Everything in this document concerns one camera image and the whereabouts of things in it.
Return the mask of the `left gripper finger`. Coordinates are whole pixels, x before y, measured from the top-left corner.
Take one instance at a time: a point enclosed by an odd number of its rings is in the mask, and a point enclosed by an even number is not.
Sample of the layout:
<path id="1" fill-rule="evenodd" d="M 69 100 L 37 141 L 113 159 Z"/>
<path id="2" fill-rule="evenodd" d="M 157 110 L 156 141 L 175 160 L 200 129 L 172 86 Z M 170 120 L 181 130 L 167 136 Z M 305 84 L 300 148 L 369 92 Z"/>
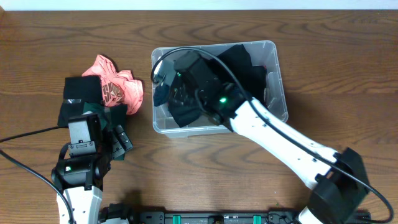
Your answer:
<path id="1" fill-rule="evenodd" d="M 125 152 L 130 151 L 133 148 L 133 144 L 126 134 L 125 130 L 121 125 L 118 125 L 114 128 L 114 133 L 118 138 L 119 142 L 122 144 Z"/>
<path id="2" fill-rule="evenodd" d="M 108 132 L 108 139 L 112 149 L 112 160 L 124 160 L 125 150 L 113 131 Z"/>

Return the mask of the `dark navy garment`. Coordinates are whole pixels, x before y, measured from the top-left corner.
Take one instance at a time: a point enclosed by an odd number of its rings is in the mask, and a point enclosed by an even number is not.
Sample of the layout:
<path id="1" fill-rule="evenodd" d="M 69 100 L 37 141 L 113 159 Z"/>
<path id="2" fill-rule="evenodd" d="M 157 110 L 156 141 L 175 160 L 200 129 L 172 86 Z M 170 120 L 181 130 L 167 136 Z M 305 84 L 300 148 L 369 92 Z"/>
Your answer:
<path id="1" fill-rule="evenodd" d="M 160 84 L 155 88 L 153 95 L 153 103 L 155 107 L 164 105 L 169 102 L 170 98 L 170 86 L 166 84 Z"/>

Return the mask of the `black shirt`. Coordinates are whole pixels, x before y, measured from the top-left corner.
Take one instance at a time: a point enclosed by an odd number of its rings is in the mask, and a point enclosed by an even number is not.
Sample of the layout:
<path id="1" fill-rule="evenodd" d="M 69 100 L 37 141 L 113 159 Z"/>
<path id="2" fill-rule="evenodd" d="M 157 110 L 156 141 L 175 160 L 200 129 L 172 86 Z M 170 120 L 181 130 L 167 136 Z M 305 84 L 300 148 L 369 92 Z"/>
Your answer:
<path id="1" fill-rule="evenodd" d="M 262 104 L 265 103 L 264 90 L 266 88 L 267 74 L 267 68 L 265 66 L 253 66 L 251 63 L 251 56 L 243 45 L 234 45 L 217 57 L 232 71 L 249 96 L 255 97 Z M 225 124 L 227 127 L 230 127 L 228 124 L 229 119 L 235 118 L 235 111 L 244 103 L 245 98 L 229 73 L 217 60 L 204 59 L 213 73 L 221 81 L 221 89 L 219 92 L 216 95 L 208 97 L 210 107 L 214 109 L 215 112 L 213 114 L 193 113 L 191 115 L 172 115 L 172 117 L 181 128 L 193 123 L 204 114 L 209 116 L 212 122 L 216 124 Z"/>

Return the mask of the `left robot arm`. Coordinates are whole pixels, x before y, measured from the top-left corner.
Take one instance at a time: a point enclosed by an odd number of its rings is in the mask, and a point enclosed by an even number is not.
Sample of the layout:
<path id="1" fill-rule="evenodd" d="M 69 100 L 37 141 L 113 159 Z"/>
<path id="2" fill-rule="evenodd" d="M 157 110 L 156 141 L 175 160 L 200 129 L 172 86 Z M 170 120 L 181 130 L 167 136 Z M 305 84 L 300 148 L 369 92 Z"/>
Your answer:
<path id="1" fill-rule="evenodd" d="M 101 208 L 103 179 L 111 161 L 132 149 L 122 126 L 113 129 L 69 125 L 71 142 L 64 145 L 52 171 L 60 223 L 132 223 L 131 209 L 122 204 Z"/>

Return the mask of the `dark green garment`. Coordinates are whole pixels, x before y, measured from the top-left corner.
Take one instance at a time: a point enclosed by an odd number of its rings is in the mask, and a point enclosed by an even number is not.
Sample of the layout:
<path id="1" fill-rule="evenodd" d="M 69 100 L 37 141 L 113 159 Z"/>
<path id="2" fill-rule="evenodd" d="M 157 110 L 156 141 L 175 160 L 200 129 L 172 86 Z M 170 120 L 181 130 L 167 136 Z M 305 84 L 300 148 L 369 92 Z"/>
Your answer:
<path id="1" fill-rule="evenodd" d="M 110 142 L 110 132 L 117 126 L 123 129 L 126 124 L 127 105 L 103 106 L 96 103 L 84 103 L 83 114 L 95 113 L 99 117 L 104 139 Z"/>

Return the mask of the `clear plastic storage bin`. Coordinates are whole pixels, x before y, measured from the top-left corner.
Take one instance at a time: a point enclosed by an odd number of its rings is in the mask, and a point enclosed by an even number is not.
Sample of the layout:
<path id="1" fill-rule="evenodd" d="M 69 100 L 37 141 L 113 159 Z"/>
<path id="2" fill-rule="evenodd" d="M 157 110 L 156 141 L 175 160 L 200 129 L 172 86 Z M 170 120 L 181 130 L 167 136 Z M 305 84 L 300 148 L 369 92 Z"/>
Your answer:
<path id="1" fill-rule="evenodd" d="M 246 51 L 251 56 L 253 66 L 265 66 L 266 89 L 265 105 L 268 110 L 283 122 L 287 122 L 287 110 L 282 76 L 280 73 L 279 59 L 276 44 L 270 40 L 242 42 Z M 194 135 L 228 133 L 229 130 L 222 125 L 211 123 L 206 116 L 199 117 L 193 123 L 179 127 L 169 113 L 168 105 L 153 106 L 153 128 L 156 132 L 168 138 L 185 138 Z"/>

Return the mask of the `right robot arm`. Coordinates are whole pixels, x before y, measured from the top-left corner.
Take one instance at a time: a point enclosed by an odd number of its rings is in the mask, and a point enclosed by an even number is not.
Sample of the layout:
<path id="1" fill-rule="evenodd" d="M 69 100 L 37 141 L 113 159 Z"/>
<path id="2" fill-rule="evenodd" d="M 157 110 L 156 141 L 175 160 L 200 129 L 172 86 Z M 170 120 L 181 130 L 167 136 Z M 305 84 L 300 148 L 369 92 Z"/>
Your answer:
<path id="1" fill-rule="evenodd" d="M 170 106 L 195 106 L 238 135 L 260 145 L 289 167 L 312 191 L 299 223 L 369 223 L 357 213 L 369 193 L 361 156 L 312 141 L 279 120 L 235 83 L 218 78 L 191 81 L 177 75 Z"/>

